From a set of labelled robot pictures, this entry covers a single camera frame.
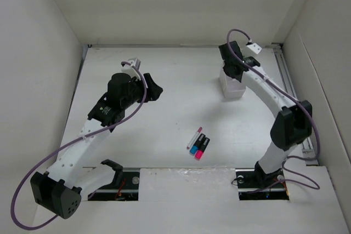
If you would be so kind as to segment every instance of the marker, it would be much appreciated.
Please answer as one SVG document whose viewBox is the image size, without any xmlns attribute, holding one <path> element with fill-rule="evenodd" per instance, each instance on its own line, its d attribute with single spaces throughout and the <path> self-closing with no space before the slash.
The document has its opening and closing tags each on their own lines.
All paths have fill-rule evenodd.
<svg viewBox="0 0 351 234">
<path fill-rule="evenodd" d="M 203 143 L 205 138 L 206 138 L 205 134 L 200 134 L 199 138 L 197 138 L 196 142 L 194 143 L 194 145 L 190 149 L 191 155 L 194 155 L 196 153 L 196 151 L 199 149 L 200 145 Z"/>
<path fill-rule="evenodd" d="M 195 158 L 197 160 L 200 160 L 200 158 L 203 155 L 203 152 L 205 151 L 209 142 L 210 142 L 210 139 L 206 137 L 205 140 L 203 141 L 202 145 L 200 145 L 200 148 L 196 152 Z"/>
<path fill-rule="evenodd" d="M 186 147 L 186 149 L 189 149 L 190 147 L 192 147 L 197 139 L 197 137 L 199 136 L 199 134 L 202 131 L 202 127 L 200 127 L 197 132 L 194 134 L 193 138 L 191 138 L 190 142 L 188 143 L 188 146 Z"/>
</svg>

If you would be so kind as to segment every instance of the white marker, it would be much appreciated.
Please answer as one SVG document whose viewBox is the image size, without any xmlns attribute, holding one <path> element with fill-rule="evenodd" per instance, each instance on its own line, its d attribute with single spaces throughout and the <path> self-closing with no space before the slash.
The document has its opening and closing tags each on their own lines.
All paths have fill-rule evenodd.
<svg viewBox="0 0 351 234">
<path fill-rule="evenodd" d="M 190 148 L 194 145 L 194 143 L 195 143 L 197 137 L 199 137 L 199 134 L 201 133 L 201 131 L 202 131 L 202 127 L 200 127 L 200 128 L 197 130 L 197 132 L 194 134 L 193 138 L 192 138 L 192 139 L 190 140 L 190 142 L 188 143 L 186 149 L 190 149 Z"/>
</svg>

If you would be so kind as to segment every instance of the red marker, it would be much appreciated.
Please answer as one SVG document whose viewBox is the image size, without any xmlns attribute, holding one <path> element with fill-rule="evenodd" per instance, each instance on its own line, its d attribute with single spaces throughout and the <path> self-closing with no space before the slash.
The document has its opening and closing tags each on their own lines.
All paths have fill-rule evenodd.
<svg viewBox="0 0 351 234">
<path fill-rule="evenodd" d="M 195 159 L 197 159 L 197 160 L 201 159 L 203 152 L 205 151 L 209 142 L 210 142 L 210 139 L 206 137 L 205 140 L 203 141 L 203 144 L 200 145 L 198 151 L 196 152 Z"/>
<path fill-rule="evenodd" d="M 197 137 L 199 136 L 199 134 L 201 133 L 201 131 L 202 131 L 202 127 L 200 127 L 197 130 L 197 132 L 194 134 L 193 138 L 191 138 L 191 141 L 188 143 L 188 146 L 186 147 L 186 149 L 189 149 L 194 145 L 194 143 L 195 143 Z"/>
</svg>

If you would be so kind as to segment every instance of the cable connector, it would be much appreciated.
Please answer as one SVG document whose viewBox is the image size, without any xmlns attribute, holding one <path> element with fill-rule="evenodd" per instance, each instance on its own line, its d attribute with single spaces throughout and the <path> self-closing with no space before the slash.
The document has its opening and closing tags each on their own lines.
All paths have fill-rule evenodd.
<svg viewBox="0 0 351 234">
<path fill-rule="evenodd" d="M 129 59 L 128 62 L 130 63 L 130 65 L 123 65 L 122 66 L 122 72 L 128 74 L 129 76 L 136 77 L 138 80 L 140 80 L 140 76 L 138 75 L 138 73 L 132 68 L 132 66 L 134 66 L 137 70 L 139 70 L 140 68 L 140 64 L 141 61 L 138 58 L 132 58 Z"/>
<path fill-rule="evenodd" d="M 257 43 L 245 45 L 241 50 L 244 57 L 255 57 L 261 52 L 262 48 Z"/>
</svg>

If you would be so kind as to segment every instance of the white container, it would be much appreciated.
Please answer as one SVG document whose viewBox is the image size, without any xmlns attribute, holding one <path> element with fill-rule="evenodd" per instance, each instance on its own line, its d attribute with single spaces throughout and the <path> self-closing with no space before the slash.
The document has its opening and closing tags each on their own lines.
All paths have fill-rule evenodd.
<svg viewBox="0 0 351 234">
<path fill-rule="evenodd" d="M 223 67 L 220 69 L 219 81 L 223 95 L 226 99 L 241 98 L 246 91 L 246 86 L 236 79 L 228 77 L 224 73 Z"/>
</svg>

